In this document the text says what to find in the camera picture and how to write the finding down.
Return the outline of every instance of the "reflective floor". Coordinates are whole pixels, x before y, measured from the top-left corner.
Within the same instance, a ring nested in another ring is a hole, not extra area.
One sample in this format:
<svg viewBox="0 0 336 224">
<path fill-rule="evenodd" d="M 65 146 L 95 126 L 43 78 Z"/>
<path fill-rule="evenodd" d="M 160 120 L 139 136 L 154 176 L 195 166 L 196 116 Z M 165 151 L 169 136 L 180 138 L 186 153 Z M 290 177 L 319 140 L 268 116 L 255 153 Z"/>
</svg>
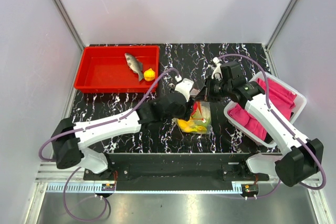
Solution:
<svg viewBox="0 0 336 224">
<path fill-rule="evenodd" d="M 261 193 L 271 190 L 261 185 Z M 88 194 L 68 194 L 73 208 Z M 133 195 L 115 194 L 108 198 L 111 214 L 95 223 L 190 223 L 190 224 L 311 224 L 317 223 L 308 192 L 300 186 L 281 185 L 275 194 L 260 200 L 232 200 L 218 195 Z M 71 212 L 80 218 L 94 218 L 103 209 L 96 198 L 85 201 Z M 65 214 L 60 193 L 47 193 L 38 220 L 40 224 L 80 223 Z"/>
</svg>

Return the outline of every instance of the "white basket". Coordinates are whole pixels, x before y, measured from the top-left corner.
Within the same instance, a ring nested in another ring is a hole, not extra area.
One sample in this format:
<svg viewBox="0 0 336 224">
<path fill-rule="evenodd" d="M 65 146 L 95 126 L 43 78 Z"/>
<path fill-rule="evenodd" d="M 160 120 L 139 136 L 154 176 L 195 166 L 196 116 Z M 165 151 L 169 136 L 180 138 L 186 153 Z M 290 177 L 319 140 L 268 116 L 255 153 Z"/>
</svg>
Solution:
<svg viewBox="0 0 336 224">
<path fill-rule="evenodd" d="M 295 107 L 293 108 L 292 112 L 293 115 L 291 116 L 289 122 L 291 124 L 293 124 L 295 122 L 295 120 L 298 118 L 298 116 L 300 115 L 300 113 L 302 112 L 303 108 L 306 106 L 307 104 L 307 99 L 300 94 L 296 89 L 292 88 L 290 85 L 284 83 L 283 81 L 279 80 L 278 78 L 276 78 L 275 76 L 266 73 L 267 78 L 273 80 L 274 82 L 282 85 L 284 88 L 286 88 L 287 90 L 295 93 L 297 96 L 294 100 L 295 103 Z M 250 81 L 255 81 L 258 78 L 260 78 L 261 80 L 265 80 L 263 73 L 262 72 L 258 72 L 256 75 L 254 75 L 252 77 L 252 79 Z M 240 131 L 242 131 L 245 135 L 247 135 L 250 139 L 252 139 L 256 144 L 258 145 L 264 145 L 268 148 L 273 148 L 275 147 L 277 144 L 272 141 L 271 143 L 265 143 L 263 140 L 261 140 L 260 138 L 258 138 L 255 134 L 253 134 L 251 131 L 247 130 L 245 127 L 243 127 L 241 124 L 239 124 L 236 120 L 234 120 L 231 116 L 229 116 L 228 111 L 230 109 L 232 109 L 234 106 L 236 106 L 236 102 L 230 101 L 230 103 L 228 105 L 225 106 L 224 108 L 224 115 L 226 116 L 226 118 L 228 119 L 229 123 L 232 124 L 233 126 L 235 126 L 236 128 L 238 128 Z"/>
</svg>

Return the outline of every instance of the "pink cloth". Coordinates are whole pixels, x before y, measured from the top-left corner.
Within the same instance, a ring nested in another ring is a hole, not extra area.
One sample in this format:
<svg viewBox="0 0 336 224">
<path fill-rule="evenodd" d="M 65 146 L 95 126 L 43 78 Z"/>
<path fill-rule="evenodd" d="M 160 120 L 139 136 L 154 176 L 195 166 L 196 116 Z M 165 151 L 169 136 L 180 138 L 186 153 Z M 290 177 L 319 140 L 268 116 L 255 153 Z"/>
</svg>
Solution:
<svg viewBox="0 0 336 224">
<path fill-rule="evenodd" d="M 264 90 L 266 90 L 266 84 L 264 80 L 258 79 L 257 82 Z M 289 120 L 292 109 L 295 107 L 294 99 L 297 95 L 293 94 L 291 91 L 288 91 L 283 86 L 269 78 L 268 84 L 270 100 L 281 112 L 281 114 L 283 114 L 284 117 Z M 255 134 L 258 138 L 265 140 L 267 134 L 265 128 L 251 114 L 242 109 L 239 104 L 229 110 L 228 114 L 247 130 Z"/>
</svg>

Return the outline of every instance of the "white backdrop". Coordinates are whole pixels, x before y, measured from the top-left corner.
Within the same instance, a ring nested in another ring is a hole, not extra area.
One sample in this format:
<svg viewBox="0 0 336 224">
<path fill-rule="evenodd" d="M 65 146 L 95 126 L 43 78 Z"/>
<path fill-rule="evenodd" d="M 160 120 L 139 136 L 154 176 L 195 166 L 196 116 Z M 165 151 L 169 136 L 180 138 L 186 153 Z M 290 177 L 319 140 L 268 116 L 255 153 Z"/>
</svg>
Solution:
<svg viewBox="0 0 336 224">
<path fill-rule="evenodd" d="M 290 0 L 62 0 L 83 42 L 263 42 Z"/>
<path fill-rule="evenodd" d="M 80 51 L 52 0 L 0 0 L 0 223 L 21 223 Z"/>
<path fill-rule="evenodd" d="M 325 195 L 336 220 L 336 1 L 299 0 L 271 54 L 280 78 L 307 97 L 295 122 L 324 144 Z"/>
</svg>

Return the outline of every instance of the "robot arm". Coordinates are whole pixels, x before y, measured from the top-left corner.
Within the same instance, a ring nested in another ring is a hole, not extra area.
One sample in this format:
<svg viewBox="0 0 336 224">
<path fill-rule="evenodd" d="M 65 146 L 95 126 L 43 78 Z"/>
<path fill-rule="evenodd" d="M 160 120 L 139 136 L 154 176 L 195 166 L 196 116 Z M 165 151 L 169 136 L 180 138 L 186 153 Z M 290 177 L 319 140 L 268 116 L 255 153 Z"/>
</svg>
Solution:
<svg viewBox="0 0 336 224">
<path fill-rule="evenodd" d="M 84 130 L 60 137 L 53 142 L 57 168 L 66 169 L 77 165 L 96 174 L 107 171 L 111 164 L 106 155 L 88 147 L 108 138 L 155 127 L 167 119 L 188 120 L 194 104 L 193 99 L 190 98 L 193 84 L 193 81 L 183 79 L 176 85 L 174 91 L 162 98 L 142 103 L 123 120 L 119 118 L 130 113 L 132 109 L 90 122 L 72 123 L 70 118 L 63 119 L 52 136 L 69 130 Z"/>
<path fill-rule="evenodd" d="M 258 83 L 246 81 L 240 64 L 229 62 L 221 65 L 217 58 L 214 62 L 217 65 L 215 71 L 206 79 L 205 87 L 196 100 L 214 102 L 223 97 L 230 97 L 262 124 L 282 153 L 280 156 L 261 153 L 253 155 L 246 160 L 244 172 L 275 175 L 287 186 L 293 186 L 317 173 L 317 164 L 296 139 L 300 138 L 306 143 L 319 162 L 322 161 L 323 144 L 318 139 L 309 140 L 272 103 L 271 108 L 268 108 L 264 90 Z M 288 129 L 294 132 L 295 136 L 289 134 Z"/>
</svg>

